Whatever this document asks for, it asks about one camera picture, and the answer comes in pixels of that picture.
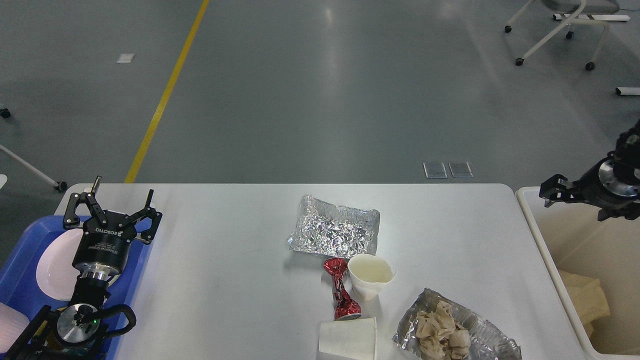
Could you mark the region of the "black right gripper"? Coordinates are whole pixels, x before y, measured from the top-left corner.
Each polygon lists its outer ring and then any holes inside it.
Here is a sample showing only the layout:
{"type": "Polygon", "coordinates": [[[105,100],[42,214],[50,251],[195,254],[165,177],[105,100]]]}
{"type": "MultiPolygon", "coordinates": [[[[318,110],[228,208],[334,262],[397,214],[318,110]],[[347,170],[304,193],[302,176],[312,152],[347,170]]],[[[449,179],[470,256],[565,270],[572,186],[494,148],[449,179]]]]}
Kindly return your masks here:
{"type": "Polygon", "coordinates": [[[552,175],[540,184],[538,196],[544,207],[556,203],[582,203],[583,200],[598,211],[598,221],[624,218],[633,221],[640,216],[639,164],[626,164],[614,157],[601,159],[576,182],[562,174],[552,175]]]}

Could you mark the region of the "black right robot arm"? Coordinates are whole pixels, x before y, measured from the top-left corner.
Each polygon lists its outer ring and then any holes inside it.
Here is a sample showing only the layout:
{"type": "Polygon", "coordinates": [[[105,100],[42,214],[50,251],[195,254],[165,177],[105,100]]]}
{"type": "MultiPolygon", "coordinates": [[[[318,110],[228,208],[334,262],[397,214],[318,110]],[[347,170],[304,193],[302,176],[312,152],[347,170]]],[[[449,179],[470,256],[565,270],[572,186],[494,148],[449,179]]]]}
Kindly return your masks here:
{"type": "Polygon", "coordinates": [[[555,174],[541,183],[538,196],[544,207],[581,203],[599,208],[598,221],[640,216],[640,124],[622,132],[615,149],[590,167],[581,178],[569,181],[555,174]]]}

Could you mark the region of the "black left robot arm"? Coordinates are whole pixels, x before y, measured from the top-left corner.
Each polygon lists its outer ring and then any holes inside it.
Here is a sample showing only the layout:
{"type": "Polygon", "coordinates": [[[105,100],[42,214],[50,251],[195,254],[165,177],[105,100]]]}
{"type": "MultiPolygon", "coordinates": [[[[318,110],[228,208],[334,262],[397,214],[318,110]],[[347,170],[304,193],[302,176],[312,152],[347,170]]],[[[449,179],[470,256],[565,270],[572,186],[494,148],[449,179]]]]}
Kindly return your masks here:
{"type": "Polygon", "coordinates": [[[64,230],[81,232],[71,260],[78,275],[70,299],[57,309],[44,305],[5,351],[5,360],[103,360],[103,343],[137,325],[130,305],[110,302],[110,281],[124,273],[134,241],[152,243],[163,215],[153,189],[133,214],[103,209],[96,199],[101,180],[72,193],[62,217],[64,230]]]}

